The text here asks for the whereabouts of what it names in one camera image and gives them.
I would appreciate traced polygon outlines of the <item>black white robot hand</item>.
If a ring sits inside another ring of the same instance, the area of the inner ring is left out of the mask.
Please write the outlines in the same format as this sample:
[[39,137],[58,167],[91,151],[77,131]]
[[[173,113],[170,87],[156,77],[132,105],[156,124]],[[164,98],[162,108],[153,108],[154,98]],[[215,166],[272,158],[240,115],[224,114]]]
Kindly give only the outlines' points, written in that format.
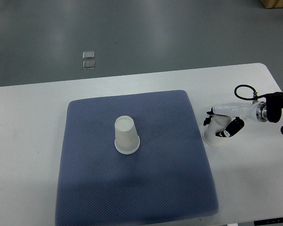
[[243,127],[245,119],[252,119],[258,122],[266,122],[259,118],[259,109],[265,102],[256,102],[254,104],[231,103],[216,105],[207,112],[207,116],[203,122],[207,126],[211,122],[214,115],[229,116],[232,121],[226,126],[224,131],[217,132],[218,137],[232,137],[236,135]]

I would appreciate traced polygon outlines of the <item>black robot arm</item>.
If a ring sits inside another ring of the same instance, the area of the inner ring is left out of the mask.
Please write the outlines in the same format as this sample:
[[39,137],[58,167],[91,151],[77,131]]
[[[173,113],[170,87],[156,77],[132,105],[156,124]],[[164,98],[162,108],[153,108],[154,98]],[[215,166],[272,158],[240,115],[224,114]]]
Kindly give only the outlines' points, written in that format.
[[[282,116],[283,92],[275,92],[258,96],[258,98],[263,97],[266,101],[259,109],[259,118],[272,123],[277,123]],[[280,131],[283,135],[283,126],[281,126]]]

